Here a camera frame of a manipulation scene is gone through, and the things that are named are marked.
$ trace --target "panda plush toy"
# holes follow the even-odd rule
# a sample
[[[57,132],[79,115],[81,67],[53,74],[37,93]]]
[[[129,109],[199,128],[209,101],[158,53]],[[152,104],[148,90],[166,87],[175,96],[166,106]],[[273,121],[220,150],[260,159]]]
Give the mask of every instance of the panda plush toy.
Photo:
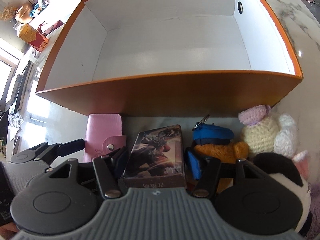
[[[311,196],[308,182],[300,176],[291,159],[276,153],[260,153],[253,164],[291,190],[300,199],[303,212],[295,231],[305,237],[312,224]]]

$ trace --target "metal screw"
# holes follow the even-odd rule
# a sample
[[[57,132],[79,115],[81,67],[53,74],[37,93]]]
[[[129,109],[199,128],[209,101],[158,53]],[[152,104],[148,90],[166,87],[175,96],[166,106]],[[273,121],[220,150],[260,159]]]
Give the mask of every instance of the metal screw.
[[[116,189],[111,189],[106,191],[104,195],[108,198],[118,198],[121,196],[121,191]]]
[[[195,197],[207,197],[209,196],[209,192],[205,189],[196,189],[193,193],[192,193]]]
[[[109,151],[112,151],[115,147],[113,146],[113,144],[108,144],[107,148]]]

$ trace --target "pink crocheted hat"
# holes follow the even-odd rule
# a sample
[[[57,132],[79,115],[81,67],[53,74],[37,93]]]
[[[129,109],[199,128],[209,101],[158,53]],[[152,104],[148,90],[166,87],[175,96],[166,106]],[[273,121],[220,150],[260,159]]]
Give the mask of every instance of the pink crocheted hat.
[[[260,105],[249,108],[239,113],[238,118],[244,125],[254,125],[260,122],[267,114],[269,114],[271,107]]]

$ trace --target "plant pot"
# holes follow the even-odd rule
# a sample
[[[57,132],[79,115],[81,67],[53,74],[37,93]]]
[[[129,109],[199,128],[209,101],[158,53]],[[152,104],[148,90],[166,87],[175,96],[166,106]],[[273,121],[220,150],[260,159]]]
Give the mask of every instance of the plant pot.
[[[21,23],[29,23],[32,21],[30,12],[33,10],[33,6],[29,3],[24,3],[23,6],[17,11],[15,19]]]
[[[38,0],[38,4],[41,8],[46,8],[49,4],[49,1],[48,0]]]

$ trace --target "purple plush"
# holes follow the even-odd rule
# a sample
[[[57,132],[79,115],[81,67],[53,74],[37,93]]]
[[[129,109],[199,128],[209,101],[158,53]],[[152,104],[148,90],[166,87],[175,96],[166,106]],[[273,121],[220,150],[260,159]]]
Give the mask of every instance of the purple plush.
[[[312,222],[305,238],[314,239],[320,233],[320,182],[311,185],[311,205]]]

